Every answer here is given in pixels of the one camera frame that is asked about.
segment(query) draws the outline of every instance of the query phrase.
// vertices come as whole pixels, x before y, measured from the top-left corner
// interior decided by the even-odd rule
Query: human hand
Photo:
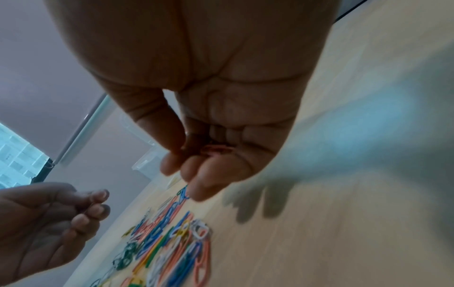
[[[109,215],[108,197],[67,183],[0,190],[0,286],[75,259]]]
[[[81,63],[204,200],[262,170],[296,118],[338,0],[47,0]],[[176,92],[185,128],[163,97]],[[210,141],[231,154],[200,155]]]

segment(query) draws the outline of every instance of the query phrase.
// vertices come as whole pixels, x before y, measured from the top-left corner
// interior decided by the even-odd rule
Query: light wood tabletop
[[[145,189],[65,286],[183,186]],[[454,286],[453,2],[369,0],[337,22],[279,155],[188,209],[213,230],[209,286]]]

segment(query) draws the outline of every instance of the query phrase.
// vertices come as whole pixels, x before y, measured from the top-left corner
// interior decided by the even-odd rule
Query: pile of paper clips
[[[183,188],[175,197],[169,198],[151,219],[147,219],[147,212],[139,224],[123,235],[131,235],[131,238],[123,252],[115,257],[111,270],[90,287],[109,287],[115,271],[127,268],[133,261],[137,261],[137,265],[121,287],[177,287],[192,270],[195,286],[205,285],[210,272],[208,226],[200,219],[193,219],[193,213],[188,211],[163,234],[164,228],[187,199],[186,188]],[[144,268],[147,269],[145,282],[138,277]]]

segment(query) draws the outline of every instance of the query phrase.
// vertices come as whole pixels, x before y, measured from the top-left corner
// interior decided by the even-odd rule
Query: white wall
[[[102,222],[95,238],[72,263],[26,278],[14,287],[63,286],[98,238],[147,186],[149,179],[131,167],[150,146],[132,135],[120,124],[122,111],[110,100],[102,105],[87,125],[70,153],[49,174],[48,182],[68,182],[79,191],[107,188],[111,215]]]

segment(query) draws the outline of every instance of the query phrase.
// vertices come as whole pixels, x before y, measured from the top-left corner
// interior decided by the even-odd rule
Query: skin
[[[109,215],[108,197],[67,183],[1,190],[0,286],[75,259]]]
[[[337,0],[47,0],[80,63],[170,150],[194,200],[261,171],[296,118]],[[176,92],[183,124],[162,89]],[[234,153],[201,156],[212,140]]]

